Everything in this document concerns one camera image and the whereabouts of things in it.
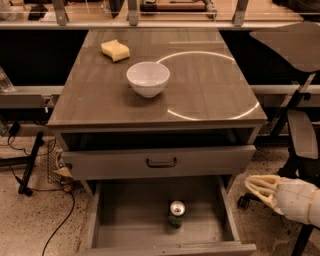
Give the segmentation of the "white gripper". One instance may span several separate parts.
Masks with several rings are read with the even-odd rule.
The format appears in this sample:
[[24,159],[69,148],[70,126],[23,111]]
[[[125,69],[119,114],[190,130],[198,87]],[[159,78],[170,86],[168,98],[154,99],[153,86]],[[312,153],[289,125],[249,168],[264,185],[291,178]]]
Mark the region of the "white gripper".
[[252,175],[246,178],[245,186],[265,205],[287,219],[318,224],[319,188],[301,179],[280,181],[278,175]]

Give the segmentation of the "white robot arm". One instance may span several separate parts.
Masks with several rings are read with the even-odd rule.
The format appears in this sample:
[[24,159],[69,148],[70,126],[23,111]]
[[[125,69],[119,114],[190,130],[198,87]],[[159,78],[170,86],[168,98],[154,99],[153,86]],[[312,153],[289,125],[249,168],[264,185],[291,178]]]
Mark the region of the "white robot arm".
[[320,189],[301,179],[251,175],[245,187],[265,205],[287,219],[320,227]]

